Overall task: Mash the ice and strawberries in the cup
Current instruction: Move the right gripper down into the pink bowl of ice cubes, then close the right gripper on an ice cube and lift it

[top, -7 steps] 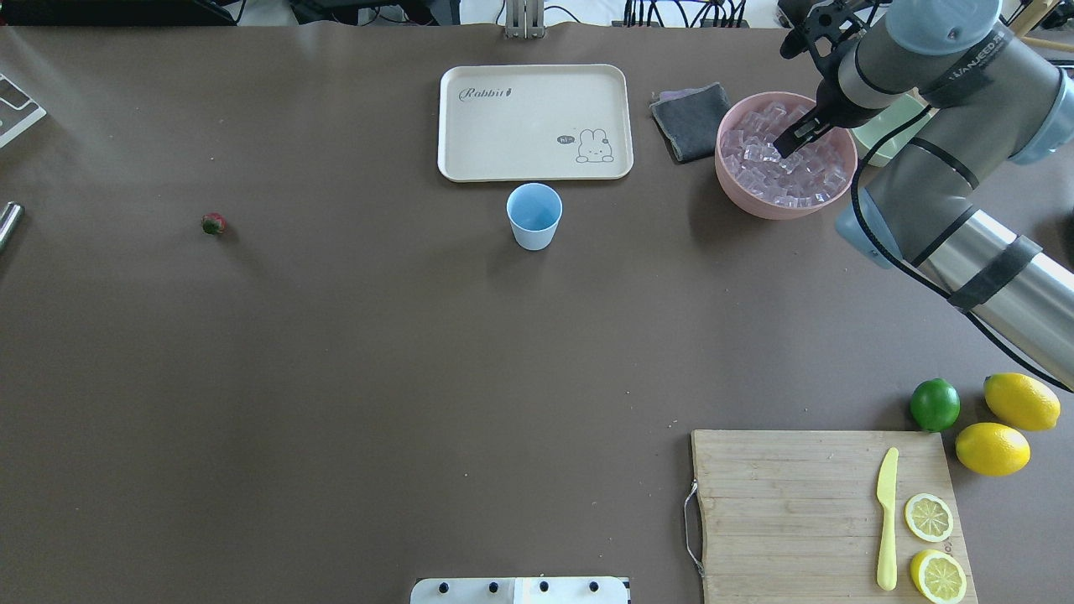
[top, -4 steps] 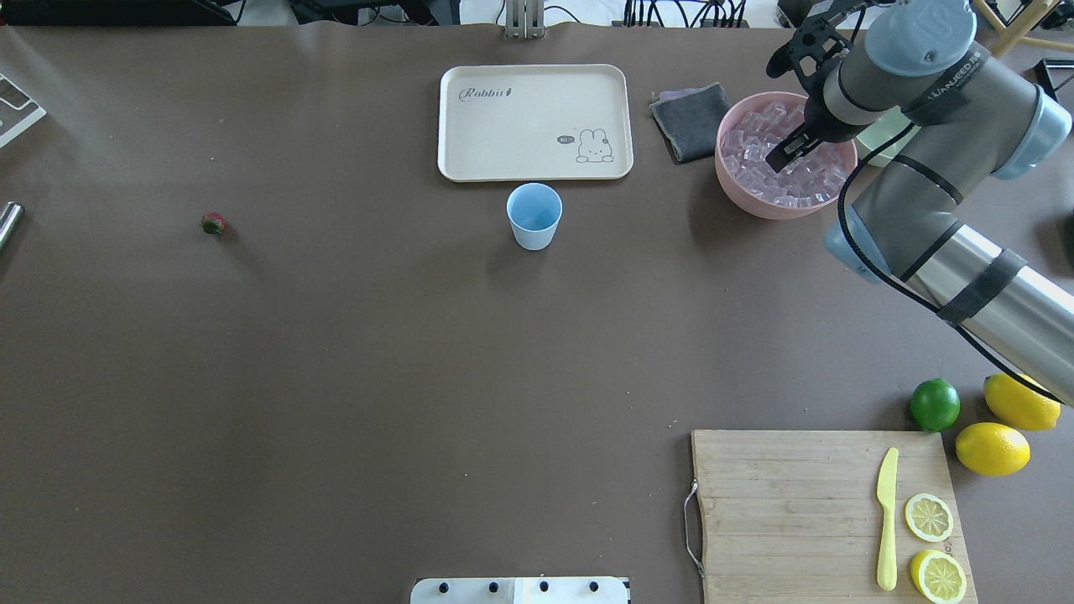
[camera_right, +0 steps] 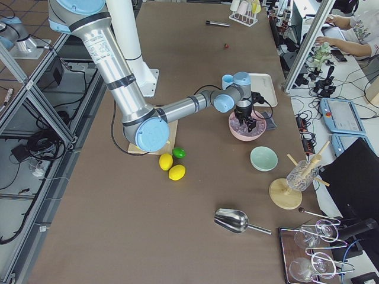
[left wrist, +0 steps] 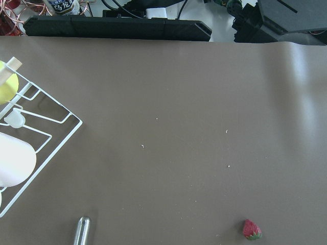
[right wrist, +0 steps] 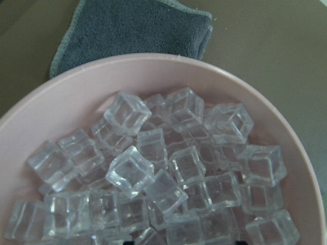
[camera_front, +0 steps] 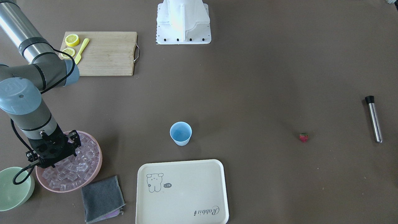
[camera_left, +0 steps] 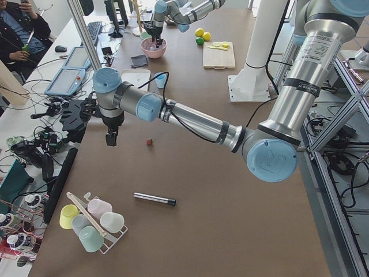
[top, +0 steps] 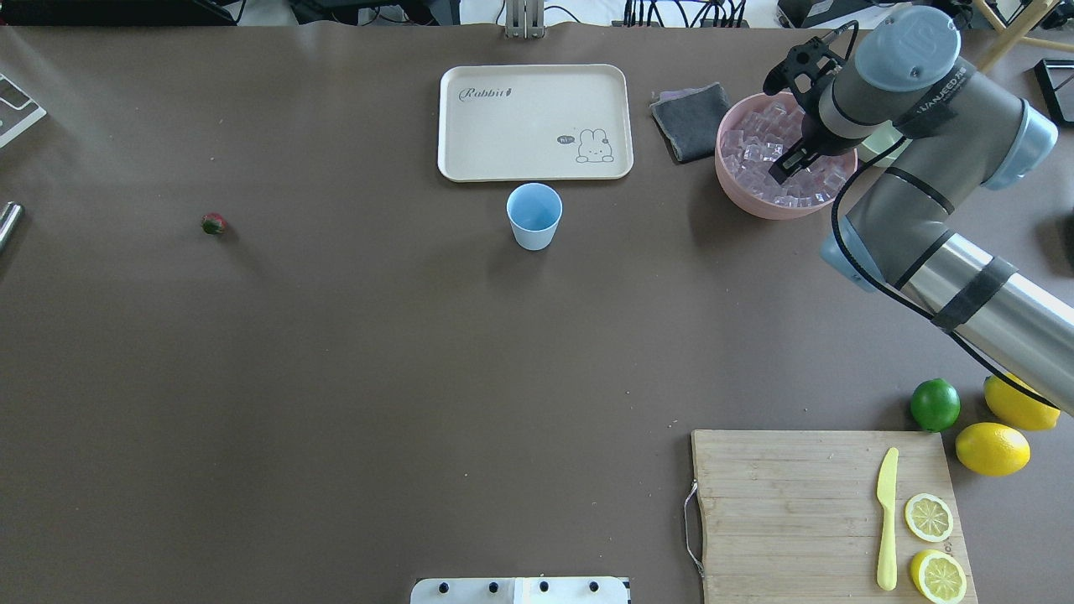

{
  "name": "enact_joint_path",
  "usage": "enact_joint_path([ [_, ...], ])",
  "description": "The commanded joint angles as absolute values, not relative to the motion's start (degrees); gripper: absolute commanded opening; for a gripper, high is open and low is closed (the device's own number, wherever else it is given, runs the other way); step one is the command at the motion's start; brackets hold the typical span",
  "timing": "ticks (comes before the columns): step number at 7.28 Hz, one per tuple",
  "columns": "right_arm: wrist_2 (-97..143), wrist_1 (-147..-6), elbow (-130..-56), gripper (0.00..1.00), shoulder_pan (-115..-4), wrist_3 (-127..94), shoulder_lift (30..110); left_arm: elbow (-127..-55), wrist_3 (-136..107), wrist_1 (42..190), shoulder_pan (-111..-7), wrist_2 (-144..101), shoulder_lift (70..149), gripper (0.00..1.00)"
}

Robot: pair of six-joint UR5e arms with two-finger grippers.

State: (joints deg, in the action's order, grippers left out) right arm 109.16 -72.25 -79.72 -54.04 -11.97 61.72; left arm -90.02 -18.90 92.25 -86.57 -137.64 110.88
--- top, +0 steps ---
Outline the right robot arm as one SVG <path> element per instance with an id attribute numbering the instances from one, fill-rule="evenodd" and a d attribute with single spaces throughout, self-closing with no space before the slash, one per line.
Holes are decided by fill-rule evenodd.
<path id="1" fill-rule="evenodd" d="M 830 49 L 836 37 L 793 47 L 764 80 L 764 92 L 793 91 L 806 111 L 801 139 L 770 174 L 785 182 L 891 123 L 909 144 L 847 214 L 832 215 L 826 260 L 1070 413 L 1071 307 L 946 222 L 975 189 L 1024 179 L 1057 127 L 967 62 L 937 8 L 894 13 L 846 59 Z"/>

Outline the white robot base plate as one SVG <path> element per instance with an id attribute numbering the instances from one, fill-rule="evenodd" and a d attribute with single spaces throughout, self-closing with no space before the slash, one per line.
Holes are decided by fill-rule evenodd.
<path id="1" fill-rule="evenodd" d="M 630 603 L 628 578 L 520 576 L 425 578 L 411 589 L 410 603 Z"/>

